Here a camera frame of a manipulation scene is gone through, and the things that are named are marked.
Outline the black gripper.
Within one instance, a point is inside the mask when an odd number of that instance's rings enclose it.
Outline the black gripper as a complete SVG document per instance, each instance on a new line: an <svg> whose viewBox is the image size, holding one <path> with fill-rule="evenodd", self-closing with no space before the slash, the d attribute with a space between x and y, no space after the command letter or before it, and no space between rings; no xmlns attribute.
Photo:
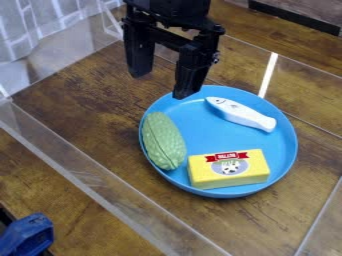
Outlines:
<svg viewBox="0 0 342 256"><path fill-rule="evenodd" d="M201 91L210 67L220 61L220 37L225 28L209 17L212 0L123 0L127 4L125 48L134 78L149 74L154 65L156 43L180 51L173 97L185 99ZM198 30L190 40L168 31L170 27Z"/></svg>

